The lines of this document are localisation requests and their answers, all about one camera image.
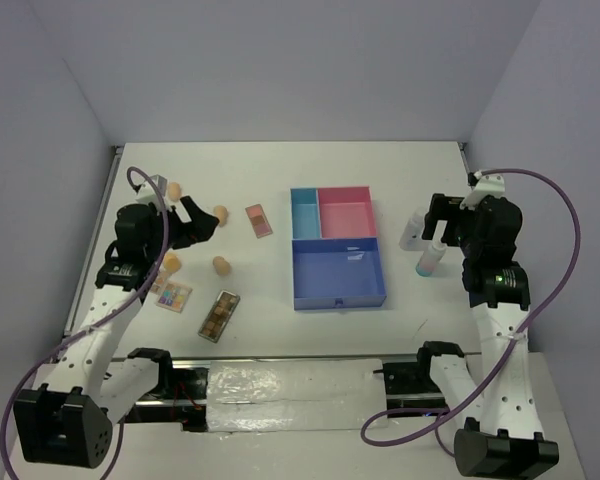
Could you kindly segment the beige makeup sponge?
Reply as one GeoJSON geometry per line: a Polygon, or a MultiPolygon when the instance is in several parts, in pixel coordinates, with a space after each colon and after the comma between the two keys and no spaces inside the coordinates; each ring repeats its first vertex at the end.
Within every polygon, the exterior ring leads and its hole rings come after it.
{"type": "Polygon", "coordinates": [[[167,197],[171,202],[177,202],[182,196],[182,188],[177,182],[170,182],[167,185],[167,197]]]}
{"type": "Polygon", "coordinates": [[[229,212],[224,205],[217,205],[213,209],[213,215],[218,219],[218,226],[224,227],[227,223],[229,212]]]}
{"type": "Polygon", "coordinates": [[[227,276],[231,273],[230,263],[222,256],[216,256],[212,260],[212,265],[217,275],[227,276]]]}
{"type": "Polygon", "coordinates": [[[170,274],[173,274],[182,268],[182,262],[180,261],[179,257],[173,252],[165,254],[165,256],[163,257],[162,265],[164,270],[169,272],[170,274]]]}

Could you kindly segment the brown eyeshadow palette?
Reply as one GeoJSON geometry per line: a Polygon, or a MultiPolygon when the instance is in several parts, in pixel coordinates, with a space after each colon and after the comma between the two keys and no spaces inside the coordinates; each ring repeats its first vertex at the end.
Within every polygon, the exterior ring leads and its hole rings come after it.
{"type": "Polygon", "coordinates": [[[205,320],[202,322],[198,335],[205,340],[217,343],[235,312],[240,299],[239,295],[222,290],[214,301],[205,320]]]}

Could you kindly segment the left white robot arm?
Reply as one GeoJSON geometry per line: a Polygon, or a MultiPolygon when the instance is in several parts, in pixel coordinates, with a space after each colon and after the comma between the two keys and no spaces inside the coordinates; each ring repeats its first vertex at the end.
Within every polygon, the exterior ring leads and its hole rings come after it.
{"type": "Polygon", "coordinates": [[[112,431],[148,393],[164,398],[175,389],[171,355],[137,347],[120,371],[108,371],[122,336],[139,313],[169,249],[209,240],[218,219],[188,196],[162,208],[157,198],[128,204],[116,214],[116,238],[96,275],[91,306],[79,339],[36,389],[16,397],[13,413],[23,457],[31,463],[98,467],[112,431]]]}

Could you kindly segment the small peach palette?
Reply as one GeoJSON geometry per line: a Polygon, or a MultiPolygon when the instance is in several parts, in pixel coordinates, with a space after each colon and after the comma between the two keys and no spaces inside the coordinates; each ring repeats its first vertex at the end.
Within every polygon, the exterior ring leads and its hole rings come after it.
{"type": "Polygon", "coordinates": [[[148,292],[152,294],[158,294],[162,290],[164,283],[167,281],[168,278],[169,274],[166,271],[160,271],[155,277],[148,292]]]}

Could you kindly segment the pink teal gradient bottle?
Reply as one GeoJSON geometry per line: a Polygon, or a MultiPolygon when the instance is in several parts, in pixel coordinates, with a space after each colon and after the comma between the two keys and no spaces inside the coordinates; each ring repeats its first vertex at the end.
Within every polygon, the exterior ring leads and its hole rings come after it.
{"type": "Polygon", "coordinates": [[[440,240],[432,240],[423,251],[416,272],[423,277],[431,276],[446,253],[446,245],[440,240]]]}

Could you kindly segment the colourful eyeshadow palette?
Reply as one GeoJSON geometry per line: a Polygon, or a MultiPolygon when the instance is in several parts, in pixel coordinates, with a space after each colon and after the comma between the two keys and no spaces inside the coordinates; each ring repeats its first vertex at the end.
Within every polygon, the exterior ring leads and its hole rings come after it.
{"type": "Polygon", "coordinates": [[[192,292],[192,288],[177,282],[167,281],[158,293],[155,304],[163,309],[181,313],[192,292]]]}

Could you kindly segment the pink blush palette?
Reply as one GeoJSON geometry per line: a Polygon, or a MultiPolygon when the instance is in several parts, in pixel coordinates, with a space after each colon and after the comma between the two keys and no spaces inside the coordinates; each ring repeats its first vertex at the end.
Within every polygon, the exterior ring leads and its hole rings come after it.
{"type": "Polygon", "coordinates": [[[273,233],[271,225],[261,204],[255,204],[246,207],[245,212],[251,223],[254,234],[258,239],[273,233]]]}

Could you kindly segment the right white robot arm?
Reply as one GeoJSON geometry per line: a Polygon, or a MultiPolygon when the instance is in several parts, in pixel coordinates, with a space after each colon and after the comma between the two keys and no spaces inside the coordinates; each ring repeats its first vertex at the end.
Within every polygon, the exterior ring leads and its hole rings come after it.
{"type": "Polygon", "coordinates": [[[465,207],[459,197],[436,193],[424,220],[431,241],[446,224],[440,245],[464,256],[462,283],[481,341],[484,378],[475,384],[460,347],[428,341],[418,351],[415,379],[440,390],[457,425],[456,467],[465,477],[536,479],[559,461],[559,447],[546,439],[530,380],[529,281],[514,261],[521,210],[506,198],[484,197],[465,207]]]}

